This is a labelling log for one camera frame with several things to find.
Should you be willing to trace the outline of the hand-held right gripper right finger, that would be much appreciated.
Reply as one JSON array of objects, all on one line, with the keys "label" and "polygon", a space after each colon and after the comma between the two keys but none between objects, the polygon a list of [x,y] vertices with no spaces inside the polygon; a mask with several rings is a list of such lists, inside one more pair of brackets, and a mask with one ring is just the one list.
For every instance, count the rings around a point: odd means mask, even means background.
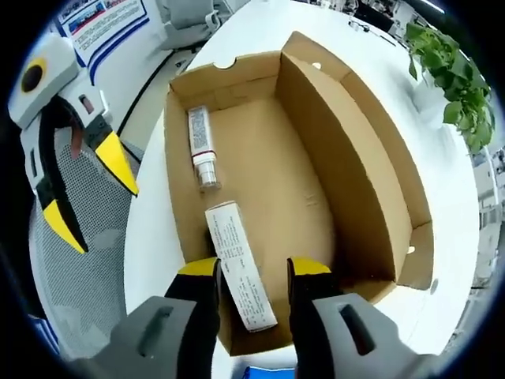
[{"label": "hand-held right gripper right finger", "polygon": [[290,332],[299,378],[428,378],[429,355],[399,338],[398,326],[356,293],[344,293],[318,261],[287,260]]}]

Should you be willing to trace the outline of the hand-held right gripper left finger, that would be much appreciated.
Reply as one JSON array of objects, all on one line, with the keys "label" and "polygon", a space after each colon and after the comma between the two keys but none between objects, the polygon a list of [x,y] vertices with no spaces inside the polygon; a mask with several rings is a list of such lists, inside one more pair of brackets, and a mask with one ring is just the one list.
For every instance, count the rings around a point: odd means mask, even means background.
[{"label": "hand-held right gripper left finger", "polygon": [[100,378],[209,378],[220,327],[220,260],[182,267],[114,327],[92,359]]}]

